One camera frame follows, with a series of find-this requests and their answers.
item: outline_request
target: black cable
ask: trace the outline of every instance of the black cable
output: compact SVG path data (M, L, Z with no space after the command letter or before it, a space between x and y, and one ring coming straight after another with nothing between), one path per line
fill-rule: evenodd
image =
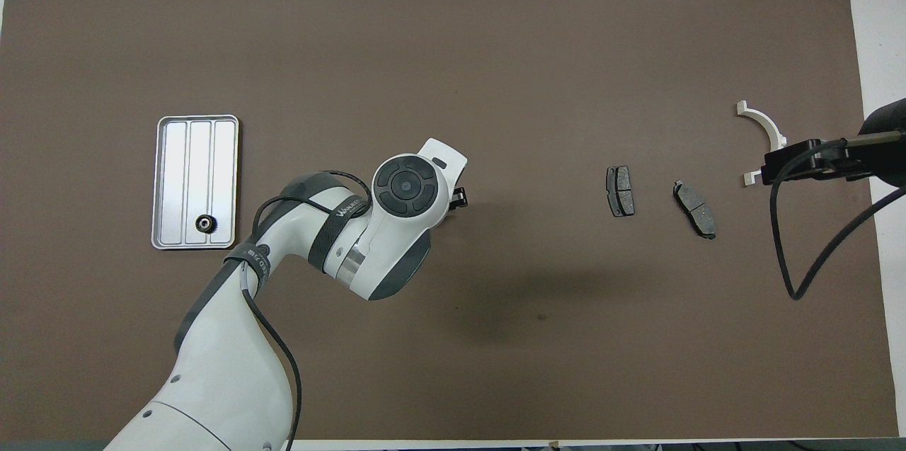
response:
M308 205L313 206L314 208L318 209L321 212L327 212L327 213L331 212L331 210L328 209L326 206L318 205L318 203L312 202L311 200L307 200L305 198L297 198L295 196L275 196L269 200L266 200L264 203L262 203L261 206L258 207L258 211L255 211L255 218L252 219L252 236L253 237L258 238L258 228L259 228L259 226L261 226L261 222L260 222L261 213L265 212L266 208L268 208L271 205L274 205L274 203L277 203L277 202L308 203Z
M289 351L289 347L286 346L286 343L280 338L280 335L277 334L274 326L272 326L268 319L265 318L261 309L256 305L255 300L252 299L252 294L248 292L247 287L242 289L242 297L246 300L248 308L255 314L255 318L258 319L263 328L268 330L268 334L271 335L271 338L274 338L274 341L276 341L280 350L282 350L282 353L286 355L286 358L289 360L289 366L292 368L292 376L295 379L295 412L294 415L292 415L292 426L289 430L289 435L286 438L286 451L290 451L292 449L292 441L295 440L295 431L299 427L299 416L302 414L302 377L299 375L299 366L298 364L295 364L295 358L292 357L292 352Z
M354 176L352 173L346 173L346 171L329 170L329 171L327 171L327 173L331 174L332 176L346 177L346 178L352 180L353 182L358 183L360 186L362 186L362 189L365 189L365 195L368 196L368 205L365 205L364 207L362 207L358 211L356 211L352 215L353 218L365 215L365 213L368 212L368 209L372 208L372 190L368 188L368 184L362 182L362 179L360 179L357 176Z
M787 440L786 442L787 442L787 444L792 445L792 447L798 447L799 449L802 449L802 451L822 451L821 449L816 449L814 447L807 447L807 445L799 444L799 442L796 442L795 440ZM839 449L839 450L835 450L835 451L858 451L858 450Z
M774 183L771 185L771 231L774 233L774 250L777 253L777 264L780 266L780 274L784 278L784 286L786 286L786 292L789 293L790 299L799 300L802 299L802 296L805 295L806 290L812 284L812 281L815 279L815 276L818 274L818 271L821 270L822 265L825 264L825 261L831 256L831 253L841 244L841 242L846 239L849 234L852 233L859 225L863 222L868 221L868 218L875 215L877 211L883 209L887 205L895 202L897 199L906 194L906 185L899 187L897 190L894 190L892 193L884 196L878 202L875 202L873 205L865 209L860 215L857 215L847 223L844 228L840 229L840 232L837 232L834 235L834 238L825 246L824 250L821 251L821 254L815 258L815 262L812 263L812 267L809 267L808 273L805 274L805 277L802 280L802 283L799 284L799 287L795 289L793 287L793 281L790 280L789 269L786 267L786 257L784 256L784 246L783 242L780 239L780 225L779 220L777 219L777 193L780 190L780 184L784 182L787 176L792 173L802 161L805 161L812 155L821 153L825 150L831 150L834 148L845 147L847 141L844 139L835 140L831 142L824 142L824 144L819 144L818 147L810 148L809 150L803 152L802 154L796 155L796 157L787 161L784 164L784 167L780 169L780 173L777 174Z
M346 171L327 170L326 173L329 173L332 176L346 177L350 180L353 180L353 182L358 183L360 186L362 186L362 189L365 189L365 195L368 197L368 205L365 205L364 207L360 208L358 211L353 213L353 215L352 215L353 218L361 217L361 216L365 215L365 213L368 212L368 209L372 208L372 203L373 203L372 191L368 188L368 185L365 182L362 182L362 179L360 179L357 176L354 176L352 173L346 173ZM325 213L332 212L331 209L328 209L326 206L320 205L319 203L313 202L313 200L309 200L307 198L297 198L295 196L284 196L284 195L275 196L269 200L266 200L264 203L262 203L262 205L260 207L258 207L258 211L255 212L255 218L252 219L252 236L253 237L258 237L258 229L261 226L260 221L261 221L262 212L265 212L266 208L268 208L271 205L274 205L274 203L277 203L277 202L307 203L308 205L313 206L314 208L318 209L321 212L325 212Z

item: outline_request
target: black strap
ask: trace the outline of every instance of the black strap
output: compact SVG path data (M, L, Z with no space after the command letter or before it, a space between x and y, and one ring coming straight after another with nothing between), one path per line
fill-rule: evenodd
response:
M327 261L327 253L333 247L333 242L336 242L340 232L346 228L346 223L363 205L366 205L365 200L358 194L352 194L327 216L327 220L321 225L321 229L311 243L311 250L308 251L308 263L311 264L311 267L324 272L324 263Z
M264 248L256 246L252 242L243 242L226 255L224 261L227 260L240 260L248 263L249 267L252 267L252 270L255 271L255 274L258 274L259 289L268 282L268 278L271 275L271 261L268 260L268 254Z

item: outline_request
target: metal tray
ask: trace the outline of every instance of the metal tray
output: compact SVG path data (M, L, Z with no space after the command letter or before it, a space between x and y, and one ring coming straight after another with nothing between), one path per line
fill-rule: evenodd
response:
M226 249L236 241L239 119L165 116L158 122L151 244L159 250ZM213 216L201 232L195 221Z

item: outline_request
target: control button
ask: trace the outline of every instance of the control button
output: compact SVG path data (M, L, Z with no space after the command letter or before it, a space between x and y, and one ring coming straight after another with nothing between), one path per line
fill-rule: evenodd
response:
M418 157L418 155L410 155L409 157L404 157L402 164L405 167L410 168L411 170L418 171L418 174L420 174L421 178L423 179L427 180L434 178L434 168L431 167L430 164L428 164L428 161L425 161L421 157Z
M411 200L418 196L421 190L421 180L412 171L399 171L391 180L391 190L394 196L401 200Z
M427 209L431 206L431 203L434 203L434 196L437 194L437 188L434 184L425 184L425 190L421 193L421 196L418 196L418 199L415 202L412 202L412 208L415 209L415 212L421 212L424 209Z
M387 161L378 173L378 186L386 187L391 180L392 174L399 170L399 163L396 160Z
M408 211L406 204L394 198L389 191L381 193L381 196L379 196L378 199L381 200L381 205L383 205L385 209L396 213L396 215L404 215Z

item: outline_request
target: black clamp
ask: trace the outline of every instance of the black clamp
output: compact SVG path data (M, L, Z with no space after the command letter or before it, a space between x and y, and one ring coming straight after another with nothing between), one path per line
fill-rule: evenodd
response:
M455 211L459 207L469 206L469 199L466 197L466 188L465 187L456 187L453 190L453 199L450 200L450 211Z
M271 261L268 260L268 252L269 248L266 245L258 246L252 244L252 242L243 242L233 248L233 251L226 255L224 261L245 261L258 275L258 289L261 289L268 282L268 278L271 275Z

